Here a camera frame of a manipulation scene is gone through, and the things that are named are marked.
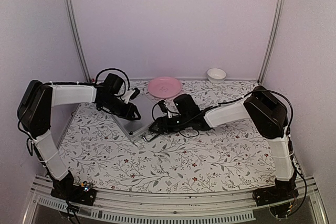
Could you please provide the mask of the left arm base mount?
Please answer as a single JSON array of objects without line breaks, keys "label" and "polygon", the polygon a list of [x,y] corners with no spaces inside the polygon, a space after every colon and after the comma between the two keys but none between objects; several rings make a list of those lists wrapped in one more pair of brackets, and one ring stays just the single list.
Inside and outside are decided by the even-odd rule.
[{"label": "left arm base mount", "polygon": [[53,183],[50,195],[52,197],[67,200],[86,206],[93,206],[97,191],[93,188],[93,183],[84,181],[75,185],[72,180],[61,180]]}]

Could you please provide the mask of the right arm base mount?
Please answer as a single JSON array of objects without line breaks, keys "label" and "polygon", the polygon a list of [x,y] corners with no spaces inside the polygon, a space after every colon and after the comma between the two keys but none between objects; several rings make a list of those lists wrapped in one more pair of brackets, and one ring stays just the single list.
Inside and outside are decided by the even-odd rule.
[{"label": "right arm base mount", "polygon": [[275,179],[275,185],[262,187],[253,191],[253,199],[257,206],[278,203],[284,200],[294,199],[299,196],[295,179],[282,181]]}]

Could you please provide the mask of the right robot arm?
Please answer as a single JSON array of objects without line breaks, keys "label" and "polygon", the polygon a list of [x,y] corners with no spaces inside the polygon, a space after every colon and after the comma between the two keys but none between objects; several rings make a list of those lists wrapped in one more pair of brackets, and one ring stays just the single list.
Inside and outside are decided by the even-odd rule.
[{"label": "right robot arm", "polygon": [[250,119],[258,133],[267,140],[275,164],[275,182],[271,190],[276,201],[291,194],[297,171],[292,163],[290,126],[293,106],[281,93],[256,86],[252,91],[235,100],[200,109],[189,94],[173,100],[176,113],[170,112],[163,101],[158,103],[164,116],[154,119],[149,131],[156,135],[175,133],[186,128],[208,131],[239,120]]}]

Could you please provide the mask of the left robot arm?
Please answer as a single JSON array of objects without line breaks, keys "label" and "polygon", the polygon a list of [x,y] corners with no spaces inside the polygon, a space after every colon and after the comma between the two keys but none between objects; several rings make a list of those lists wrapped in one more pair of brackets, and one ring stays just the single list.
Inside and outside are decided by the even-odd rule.
[{"label": "left robot arm", "polygon": [[131,100],[140,93],[130,88],[130,80],[114,74],[114,69],[105,70],[102,82],[41,82],[32,80],[17,109],[20,132],[27,135],[30,155],[36,154],[57,190],[67,200],[78,195],[72,173],[63,163],[51,134],[51,110],[55,106],[93,103],[97,110],[127,121],[141,119],[140,112]]}]

